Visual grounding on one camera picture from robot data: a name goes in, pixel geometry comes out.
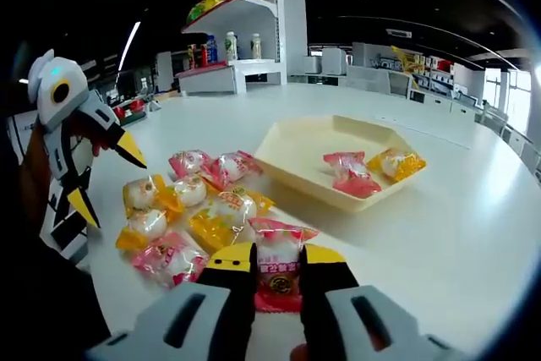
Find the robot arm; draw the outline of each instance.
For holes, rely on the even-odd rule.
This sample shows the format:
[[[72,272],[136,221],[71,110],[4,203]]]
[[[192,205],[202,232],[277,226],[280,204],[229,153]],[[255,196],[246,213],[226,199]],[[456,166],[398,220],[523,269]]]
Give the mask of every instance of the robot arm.
[[[54,51],[36,59],[29,75],[29,99],[37,100],[38,118],[46,130],[46,152],[52,176],[60,181],[69,203],[93,226],[99,222],[84,189],[79,186],[79,175],[69,148],[70,133],[64,120],[77,118],[92,129],[100,139],[120,156],[138,167],[146,168],[145,159],[133,137],[116,122],[112,109],[98,94],[88,89],[81,67]]]

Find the red candy package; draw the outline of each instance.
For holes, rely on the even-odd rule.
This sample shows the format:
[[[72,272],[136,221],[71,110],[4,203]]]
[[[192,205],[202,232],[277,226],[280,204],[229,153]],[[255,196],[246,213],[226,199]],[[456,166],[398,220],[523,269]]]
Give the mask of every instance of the red candy package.
[[[196,282],[209,257],[175,232],[154,240],[132,259],[132,265],[165,287]]]
[[[336,176],[332,184],[334,189],[361,199],[381,192],[380,185],[372,179],[364,165],[364,151],[325,154],[323,161],[335,170]]]
[[[177,179],[192,175],[201,169],[201,166],[207,165],[212,159],[202,150],[180,151],[171,158],[169,164],[177,174]]]
[[[298,272],[303,243],[318,232],[257,217],[249,220],[255,231],[259,267],[255,308],[266,313],[299,313],[303,298]]]
[[[221,188],[238,181],[249,172],[261,172],[254,158],[243,151],[221,154],[210,164],[201,166],[201,169]]]

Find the table surface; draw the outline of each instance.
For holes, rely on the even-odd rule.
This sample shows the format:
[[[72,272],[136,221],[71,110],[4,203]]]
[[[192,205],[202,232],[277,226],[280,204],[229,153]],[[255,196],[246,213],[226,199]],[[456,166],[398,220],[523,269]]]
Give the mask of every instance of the table surface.
[[[340,114],[394,128],[428,162],[415,181],[358,214],[347,214],[271,181],[275,216],[309,224],[315,243],[342,253],[360,284],[376,286],[433,333],[475,353],[502,327],[539,259],[541,189],[491,130],[392,96],[344,87],[263,86],[244,96],[172,98],[127,128],[148,172],[111,151],[94,160],[89,196],[102,229],[89,230],[90,269],[112,331],[132,329],[165,294],[115,249],[125,223],[122,186],[172,173],[178,150],[255,152],[283,118]],[[303,342],[296,315],[257,314],[247,359],[288,359]]]

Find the plastic bottle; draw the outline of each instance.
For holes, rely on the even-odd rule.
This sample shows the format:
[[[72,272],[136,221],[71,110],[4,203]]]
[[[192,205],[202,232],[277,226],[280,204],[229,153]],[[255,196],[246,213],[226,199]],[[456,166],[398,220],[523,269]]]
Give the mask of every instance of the plastic bottle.
[[[227,61],[238,60],[237,54],[237,37],[232,31],[228,31],[226,35],[226,56]]]
[[[250,46],[252,47],[252,59],[261,59],[261,38],[258,33],[252,34]]]
[[[207,61],[209,63],[218,62],[218,45],[216,44],[216,39],[212,34],[209,34],[209,39],[207,41]]]

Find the beige plastic tray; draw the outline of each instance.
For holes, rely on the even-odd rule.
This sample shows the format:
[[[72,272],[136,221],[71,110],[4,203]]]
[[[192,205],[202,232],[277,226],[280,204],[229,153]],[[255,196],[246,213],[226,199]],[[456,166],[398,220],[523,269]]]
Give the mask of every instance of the beige plastic tray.
[[[254,157],[271,178],[345,211],[361,211],[401,189],[417,174],[391,184],[372,173],[382,190],[359,199],[332,188],[334,172],[323,155],[363,150],[368,161],[389,147],[415,152],[385,126],[341,116],[296,118],[275,123]]]

